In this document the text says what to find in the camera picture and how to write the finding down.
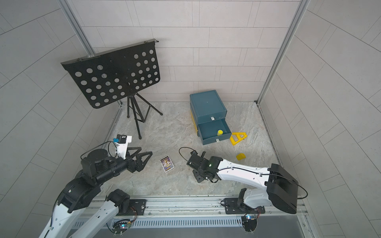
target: trading card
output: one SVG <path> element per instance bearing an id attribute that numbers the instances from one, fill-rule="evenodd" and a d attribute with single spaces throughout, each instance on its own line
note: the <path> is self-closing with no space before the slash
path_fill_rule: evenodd
<path id="1" fill-rule="evenodd" d="M 160 162 L 162 163 L 162 166 L 163 166 L 163 169 L 165 172 L 168 172 L 169 170 L 174 168 L 174 165 L 173 165 L 172 160 L 169 157 L 169 155 L 160 159 Z"/>

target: wall tile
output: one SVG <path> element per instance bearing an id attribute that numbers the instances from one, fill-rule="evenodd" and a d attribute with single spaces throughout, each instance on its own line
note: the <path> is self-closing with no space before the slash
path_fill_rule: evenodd
<path id="1" fill-rule="evenodd" d="M 69 75 L 62 67 L 61 62 L 79 57 L 80 55 L 78 54 L 78 51 L 75 49 L 71 41 L 68 40 L 43 56 L 24 72 L 47 93 L 66 74 L 66 77 Z"/>
<path id="2" fill-rule="evenodd" d="M 295 35 L 309 48 L 315 50 L 330 25 L 328 21 L 306 11 Z"/>
<path id="3" fill-rule="evenodd" d="M 159 66 L 193 65 L 192 48 L 156 48 L 156 54 Z"/>
<path id="4" fill-rule="evenodd" d="M 45 143 L 41 146 L 38 154 L 59 164 L 82 125 L 85 123 L 85 120 L 86 117 L 76 107 L 70 107 Z"/>
<path id="5" fill-rule="evenodd" d="M 79 131 L 78 137 L 87 144 L 90 144 L 105 115 L 106 112 L 102 109 L 92 110 L 86 122 Z"/>
<path id="6" fill-rule="evenodd" d="M 261 2 L 254 27 L 289 27 L 297 2 Z"/>
<path id="7" fill-rule="evenodd" d="M 302 150 L 300 149 L 299 144 L 296 141 L 295 136 L 293 135 L 292 130 L 285 119 L 285 116 L 283 115 L 283 112 L 279 113 L 279 115 L 274 119 L 274 122 L 291 160 Z"/>
<path id="8" fill-rule="evenodd" d="M 237 66 L 241 49 L 239 48 L 200 48 L 200 65 Z"/>
<path id="9" fill-rule="evenodd" d="M 191 1 L 135 1 L 140 26 L 192 27 Z"/>
<path id="10" fill-rule="evenodd" d="M 153 38 L 150 27 L 97 27 L 97 29 L 106 47 L 122 47 Z"/>
<path id="11" fill-rule="evenodd" d="M 0 88 L 0 139 L 3 139 L 14 126 L 45 95 L 24 73 Z"/>
<path id="12" fill-rule="evenodd" d="M 345 181 L 340 174 L 319 183 L 320 188 L 322 188 L 323 192 L 336 188 L 338 186 L 342 186 L 344 184 L 345 184 Z"/>
<path id="13" fill-rule="evenodd" d="M 220 81 L 255 81 L 259 67 L 223 66 Z"/>
<path id="14" fill-rule="evenodd" d="M 75 35 L 61 9 L 45 15 L 44 18 L 61 42 Z"/>
<path id="15" fill-rule="evenodd" d="M 205 92 L 209 90 L 216 90 L 218 93 L 230 93 L 232 91 L 233 82 L 199 82 L 199 91 Z"/>
<path id="16" fill-rule="evenodd" d="M 339 122 L 305 79 L 300 82 L 292 97 L 314 129 L 317 137 L 324 135 Z"/>
<path id="17" fill-rule="evenodd" d="M 246 27 L 253 2 L 200 2 L 201 27 Z"/>
<path id="18" fill-rule="evenodd" d="M 209 47 L 255 48 L 258 46 L 262 30 L 262 28 L 246 27 L 211 27 Z"/>
<path id="19" fill-rule="evenodd" d="M 208 47 L 209 28 L 152 27 L 155 47 Z"/>
<path id="20" fill-rule="evenodd" d="M 15 28 L 57 9 L 57 2 L 49 0 L 5 1 L 2 2 L 0 14 Z"/>
<path id="21" fill-rule="evenodd" d="M 46 224 L 50 219 L 49 216 L 29 214 L 25 223 L 21 226 L 19 233 L 16 238 L 22 237 L 39 237 L 41 232 L 44 230 Z"/>
<path id="22" fill-rule="evenodd" d="M 125 1 L 72 1 L 84 26 L 133 26 Z"/>
<path id="23" fill-rule="evenodd" d="M 161 82 L 156 87 L 158 93 L 193 93 L 193 82 Z"/>
<path id="24" fill-rule="evenodd" d="M 378 219 L 381 205 L 374 198 L 381 196 L 380 172 L 347 131 L 324 147 L 367 218 Z"/>
<path id="25" fill-rule="evenodd" d="M 299 71 L 295 66 L 290 62 L 290 60 L 284 56 L 278 69 L 277 74 L 286 86 L 288 90 L 291 89 L 296 78 L 299 76 Z"/>
<path id="26" fill-rule="evenodd" d="M 324 192 L 346 237 L 377 238 L 377 234 L 347 185 Z"/>
<path id="27" fill-rule="evenodd" d="M 341 122 L 337 123 L 334 127 L 332 127 L 327 133 L 322 135 L 319 140 L 320 142 L 325 145 L 330 140 L 335 138 L 336 136 L 340 135 L 343 131 L 345 131 L 345 127 L 341 124 Z"/>
<path id="28" fill-rule="evenodd" d="M 309 83 L 324 65 L 324 61 L 297 37 L 293 37 L 286 56 Z"/>
<path id="29" fill-rule="evenodd" d="M 247 50 L 244 66 L 272 66 L 278 48 L 250 48 Z"/>
<path id="30" fill-rule="evenodd" d="M 31 160 L 31 163 L 38 165 L 40 167 L 43 167 L 44 169 L 47 169 L 51 172 L 55 172 L 58 168 L 58 164 L 55 164 L 51 162 L 50 160 L 45 159 L 44 157 L 41 157 L 40 155 L 36 154 L 33 159 Z"/>
<path id="31" fill-rule="evenodd" d="M 0 194 L 7 193 L 53 129 L 50 123 L 30 111 L 0 142 Z"/>
<path id="32" fill-rule="evenodd" d="M 359 146 L 364 150 L 373 164 L 381 170 L 381 131 L 374 133 L 363 141 L 359 142 Z"/>
<path id="33" fill-rule="evenodd" d="M 282 82 L 279 83 L 277 90 L 275 90 L 274 97 L 285 114 L 287 122 L 291 123 L 300 112 L 300 109 Z"/>
<path id="34" fill-rule="evenodd" d="M 328 64 L 324 65 L 311 86 L 356 141 L 381 129 L 381 113 Z"/>
<path id="35" fill-rule="evenodd" d="M 288 28 L 263 28 L 261 39 L 259 40 L 259 48 L 279 48 Z"/>
<path id="36" fill-rule="evenodd" d="M 214 66 L 176 66 L 176 81 L 214 81 Z"/>
<path id="37" fill-rule="evenodd" d="M 15 226 L 14 222 L 18 221 L 22 224 L 27 219 L 52 175 L 53 173 L 46 169 L 28 164 L 0 202 L 0 213 L 7 214 L 0 218 L 0 227 L 4 237 L 17 235 L 20 226 Z"/>
<path id="38" fill-rule="evenodd" d="M 102 27 L 102 29 L 103 28 L 105 28 L 108 31 L 111 31 L 114 29 L 120 29 L 120 30 L 128 29 L 124 27 Z M 106 47 L 105 44 L 103 43 L 102 37 L 97 27 L 82 27 L 82 29 L 92 47 Z"/>
<path id="39" fill-rule="evenodd" d="M 325 199 L 319 184 L 314 177 L 314 174 L 308 165 L 307 160 L 303 160 L 295 166 L 295 171 L 303 186 L 308 191 L 308 203 L 315 215 L 316 221 L 319 225 L 337 223 L 337 220 Z"/>
<path id="40" fill-rule="evenodd" d="M 8 79 L 56 47 L 37 20 L 0 35 L 0 45 L 0 55 L 7 56 L 0 58 L 0 72 Z"/>
<path id="41" fill-rule="evenodd" d="M 261 93 L 264 82 L 238 82 L 236 93 Z"/>
<path id="42" fill-rule="evenodd" d="M 320 143 L 306 118 L 292 129 L 318 182 L 329 179 L 339 172 Z"/>
<path id="43" fill-rule="evenodd" d="M 73 143 L 67 151 L 58 169 L 49 181 L 38 202 L 53 205 L 62 189 L 72 180 L 80 161 L 79 156 L 86 150 Z"/>
<path id="44" fill-rule="evenodd" d="M 365 98 L 381 89 L 381 52 L 345 31 L 336 29 L 319 55 Z"/>
<path id="45" fill-rule="evenodd" d="M 317 15 L 361 39 L 380 17 L 380 8 L 381 2 L 376 0 L 354 0 L 350 4 L 345 0 L 325 1 Z M 345 13 L 345 17 L 339 16 L 337 12 Z"/>
<path id="46" fill-rule="evenodd" d="M 39 103 L 60 120 L 79 94 L 81 94 L 81 90 L 70 74 L 66 74 Z"/>

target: yellow block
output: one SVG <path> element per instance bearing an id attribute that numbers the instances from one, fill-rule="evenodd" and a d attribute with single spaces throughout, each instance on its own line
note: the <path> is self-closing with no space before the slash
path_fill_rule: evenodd
<path id="1" fill-rule="evenodd" d="M 236 156 L 237 160 L 242 160 L 244 158 L 246 158 L 245 154 L 244 153 L 239 153 L 237 156 Z"/>
<path id="2" fill-rule="evenodd" d="M 234 141 L 233 135 L 237 136 L 237 141 Z M 247 137 L 245 132 L 232 132 L 232 136 L 230 137 L 230 142 L 232 145 L 238 144 L 238 142 L 243 141 Z"/>

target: black cable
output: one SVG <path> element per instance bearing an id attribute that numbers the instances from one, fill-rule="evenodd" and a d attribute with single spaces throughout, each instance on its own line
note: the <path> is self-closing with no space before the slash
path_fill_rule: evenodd
<path id="1" fill-rule="evenodd" d="M 80 158 L 83 160 L 82 156 L 83 156 L 84 154 L 86 154 L 87 152 L 90 152 L 90 151 L 94 150 L 95 148 L 97 148 L 97 147 L 99 147 L 99 146 L 101 146 L 101 145 L 104 145 L 104 144 L 106 144 L 106 143 L 109 143 L 109 142 L 112 142 L 112 141 L 106 141 L 106 142 L 104 142 L 104 143 L 102 143 L 102 144 L 100 144 L 100 145 L 97 145 L 96 147 L 94 147 L 94 148 L 92 148 L 92 149 L 86 151 L 85 153 L 81 154 Z"/>
<path id="2" fill-rule="evenodd" d="M 188 160 L 185 159 L 184 156 L 180 153 L 180 150 L 181 150 L 182 148 L 188 148 L 188 149 L 191 149 L 191 150 L 193 150 L 193 151 L 195 151 L 195 152 L 196 152 L 196 150 L 194 150 L 194 149 L 192 149 L 192 148 L 190 148 L 190 147 L 181 147 L 181 148 L 179 149 L 179 154 L 181 155 L 181 157 L 182 157 L 185 161 L 188 162 Z"/>

